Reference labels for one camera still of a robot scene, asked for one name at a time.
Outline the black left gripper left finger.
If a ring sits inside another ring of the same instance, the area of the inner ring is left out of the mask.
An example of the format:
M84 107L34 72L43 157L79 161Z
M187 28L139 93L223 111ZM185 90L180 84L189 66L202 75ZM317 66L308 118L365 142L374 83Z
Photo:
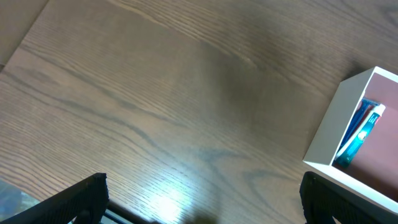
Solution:
M99 223L108 204L106 174L95 173L2 223Z

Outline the teal toothpaste tube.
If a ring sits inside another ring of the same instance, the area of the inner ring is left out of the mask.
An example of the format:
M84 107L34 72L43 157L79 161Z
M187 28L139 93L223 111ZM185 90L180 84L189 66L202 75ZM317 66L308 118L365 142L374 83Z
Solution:
M354 159L366 138L370 135L373 127L375 127L385 109L386 106L380 104L367 110L347 143L336 153L335 163L342 167L348 167L351 164L351 161Z

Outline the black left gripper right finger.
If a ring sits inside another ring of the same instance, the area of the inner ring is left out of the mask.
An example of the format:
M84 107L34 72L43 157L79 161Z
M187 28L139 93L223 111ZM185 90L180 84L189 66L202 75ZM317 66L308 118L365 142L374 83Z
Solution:
M375 205L314 172L304 173L299 193L307 223L382 223Z

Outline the blue disposable razor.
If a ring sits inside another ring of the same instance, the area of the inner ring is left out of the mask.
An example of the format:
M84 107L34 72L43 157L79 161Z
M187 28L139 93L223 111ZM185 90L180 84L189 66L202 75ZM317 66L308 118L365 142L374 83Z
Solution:
M348 141L348 139L351 137L351 135L354 133L355 129L359 125L360 121L363 119L363 116L366 114L367 110L369 108L375 107L380 105L379 102L369 100L367 98L362 98L361 103L359 108L355 111L353 118L351 119L351 122L348 126L348 129L344 135L344 138L340 144L341 149Z

